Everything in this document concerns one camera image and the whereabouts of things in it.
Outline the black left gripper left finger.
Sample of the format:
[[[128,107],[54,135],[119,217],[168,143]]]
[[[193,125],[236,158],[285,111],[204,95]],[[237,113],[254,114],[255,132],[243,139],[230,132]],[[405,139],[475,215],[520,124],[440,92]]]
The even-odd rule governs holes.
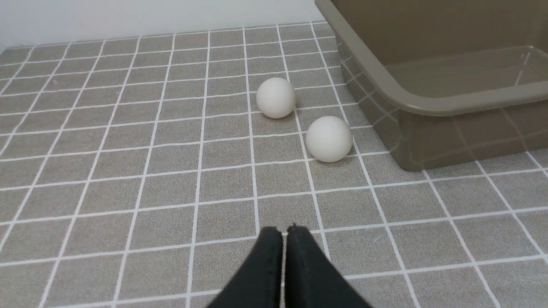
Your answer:
[[[279,307],[282,260],[282,234],[275,227],[262,228],[248,257],[208,307]]]

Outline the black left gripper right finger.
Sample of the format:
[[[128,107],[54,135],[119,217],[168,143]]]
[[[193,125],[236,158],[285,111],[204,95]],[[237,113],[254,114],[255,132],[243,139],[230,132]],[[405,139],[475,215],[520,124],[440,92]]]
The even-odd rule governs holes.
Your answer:
[[[370,308],[317,245],[308,228],[290,226],[286,238],[286,308]]]

